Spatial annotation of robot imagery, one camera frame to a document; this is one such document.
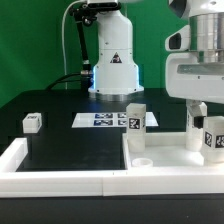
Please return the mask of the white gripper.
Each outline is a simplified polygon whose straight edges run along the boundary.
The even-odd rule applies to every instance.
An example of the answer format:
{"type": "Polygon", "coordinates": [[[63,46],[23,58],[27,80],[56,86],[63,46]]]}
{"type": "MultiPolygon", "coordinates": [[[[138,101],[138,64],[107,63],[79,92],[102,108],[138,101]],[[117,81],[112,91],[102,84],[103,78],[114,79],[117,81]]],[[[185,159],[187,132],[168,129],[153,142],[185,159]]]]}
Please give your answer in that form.
{"type": "Polygon", "coordinates": [[[171,54],[166,59],[165,86],[169,96],[190,99],[192,127],[202,128],[207,116],[202,101],[224,104],[224,63],[199,63],[197,54],[189,52],[190,40],[189,25],[166,39],[171,54]]]}

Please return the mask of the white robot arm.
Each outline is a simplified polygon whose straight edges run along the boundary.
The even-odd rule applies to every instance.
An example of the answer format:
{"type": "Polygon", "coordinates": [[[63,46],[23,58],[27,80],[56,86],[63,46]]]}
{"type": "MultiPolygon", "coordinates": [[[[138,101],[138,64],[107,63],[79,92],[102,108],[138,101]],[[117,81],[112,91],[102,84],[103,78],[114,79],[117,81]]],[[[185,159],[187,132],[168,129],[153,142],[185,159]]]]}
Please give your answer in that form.
{"type": "MultiPolygon", "coordinates": [[[[124,0],[87,0],[98,21],[99,60],[94,66],[93,97],[120,99],[141,92],[133,61],[132,23],[120,12],[124,0]]],[[[168,0],[188,24],[167,37],[170,52],[165,85],[171,97],[224,104],[224,0],[168,0]]]]}

